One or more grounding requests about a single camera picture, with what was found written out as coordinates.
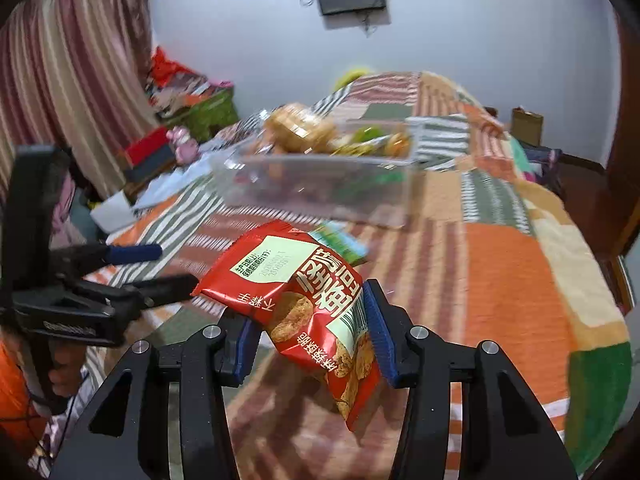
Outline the person's left hand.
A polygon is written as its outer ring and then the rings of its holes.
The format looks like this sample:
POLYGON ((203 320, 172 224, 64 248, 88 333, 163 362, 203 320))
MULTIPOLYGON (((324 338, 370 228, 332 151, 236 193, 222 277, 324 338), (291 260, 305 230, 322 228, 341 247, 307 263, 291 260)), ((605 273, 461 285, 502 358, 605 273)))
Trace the person's left hand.
POLYGON ((87 347, 73 341, 55 341, 52 347, 53 367, 49 372, 52 391, 62 398, 78 393, 81 369, 86 362, 87 347))

